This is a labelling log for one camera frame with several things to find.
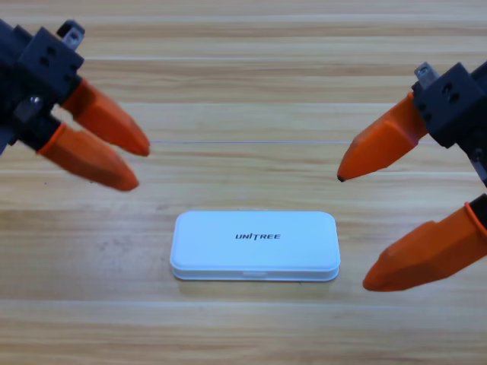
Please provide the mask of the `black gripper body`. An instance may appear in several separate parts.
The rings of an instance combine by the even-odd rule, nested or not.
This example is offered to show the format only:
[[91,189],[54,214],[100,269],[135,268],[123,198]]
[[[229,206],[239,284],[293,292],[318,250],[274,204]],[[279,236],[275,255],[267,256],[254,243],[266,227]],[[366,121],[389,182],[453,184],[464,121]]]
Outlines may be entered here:
[[39,151],[59,129],[53,107],[81,83],[84,59],[76,49],[85,29],[67,20],[50,33],[35,34],[1,22],[1,149],[21,141]]
[[424,62],[414,74],[413,103],[429,135],[444,148],[458,145],[486,183],[486,64],[468,71],[458,62],[440,75]]

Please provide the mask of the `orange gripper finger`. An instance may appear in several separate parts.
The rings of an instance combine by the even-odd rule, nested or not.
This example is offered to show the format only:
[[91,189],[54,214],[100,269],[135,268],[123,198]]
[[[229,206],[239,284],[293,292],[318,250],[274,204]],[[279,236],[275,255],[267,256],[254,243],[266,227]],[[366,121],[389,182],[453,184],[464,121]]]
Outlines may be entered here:
[[407,290],[456,274],[486,256],[486,195],[388,246],[366,274],[369,291]]
[[135,120],[85,79],[62,102],[62,108],[101,140],[134,155],[149,155],[150,142]]
[[345,152],[337,178],[354,179],[390,166],[428,134],[409,92],[398,104],[355,136]]
[[64,123],[37,153],[71,174],[112,189],[128,192],[139,185],[129,165],[112,148]]

